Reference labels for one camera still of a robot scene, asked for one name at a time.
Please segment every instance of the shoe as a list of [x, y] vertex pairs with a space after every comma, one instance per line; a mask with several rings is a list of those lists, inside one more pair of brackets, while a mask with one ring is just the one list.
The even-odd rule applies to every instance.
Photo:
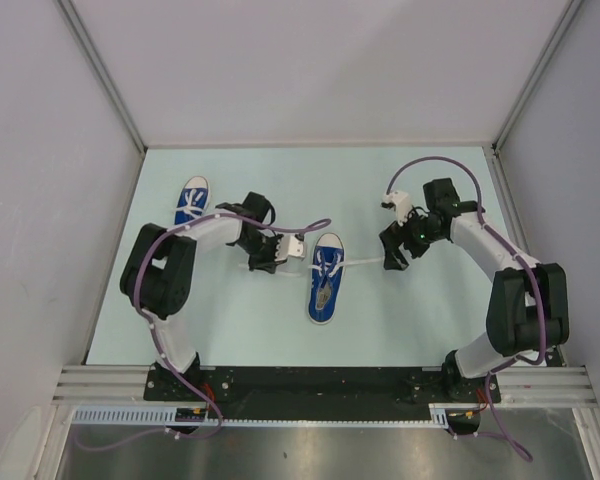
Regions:
[[211, 199], [209, 182], [204, 177], [193, 177], [180, 193], [175, 224], [181, 225], [202, 216]]
[[329, 323], [336, 309], [344, 275], [344, 246], [335, 233], [325, 233], [316, 242], [311, 265], [309, 316], [318, 325]]

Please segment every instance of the cable connector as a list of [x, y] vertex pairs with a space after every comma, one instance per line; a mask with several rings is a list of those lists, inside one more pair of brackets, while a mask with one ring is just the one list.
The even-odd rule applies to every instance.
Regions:
[[413, 209], [411, 196], [408, 193], [399, 190], [383, 195], [381, 205], [382, 208], [394, 210], [396, 212], [396, 220], [400, 226], [407, 222], [409, 212]]

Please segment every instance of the gray wall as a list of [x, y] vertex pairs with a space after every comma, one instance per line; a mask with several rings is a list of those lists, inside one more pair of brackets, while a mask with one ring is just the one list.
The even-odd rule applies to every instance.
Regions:
[[80, 359], [139, 166], [53, 2], [0, 0], [0, 448]]
[[600, 401], [600, 0], [585, 2], [503, 160], [533, 252], [567, 270], [566, 351]]

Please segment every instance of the metal floor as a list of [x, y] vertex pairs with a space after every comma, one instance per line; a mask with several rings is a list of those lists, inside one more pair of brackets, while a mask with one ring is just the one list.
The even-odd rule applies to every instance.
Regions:
[[[58, 479], [590, 479], [570, 410], [502, 411], [535, 457], [525, 463], [502, 442], [454, 441], [443, 430], [391, 428], [226, 428], [203, 441], [147, 436], [106, 453], [70, 440]], [[146, 427], [74, 426], [102, 445]], [[481, 430], [494, 431], [491, 415]]]

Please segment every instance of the white wall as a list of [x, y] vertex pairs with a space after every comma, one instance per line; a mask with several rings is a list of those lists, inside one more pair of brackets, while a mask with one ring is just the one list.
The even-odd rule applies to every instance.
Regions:
[[53, 2], [0, 0], [0, 448], [80, 360], [139, 166]]
[[503, 157], [533, 251], [567, 271], [566, 351], [600, 402], [600, 0], [585, 2]]
[[490, 142], [567, 0], [76, 0], [144, 141]]

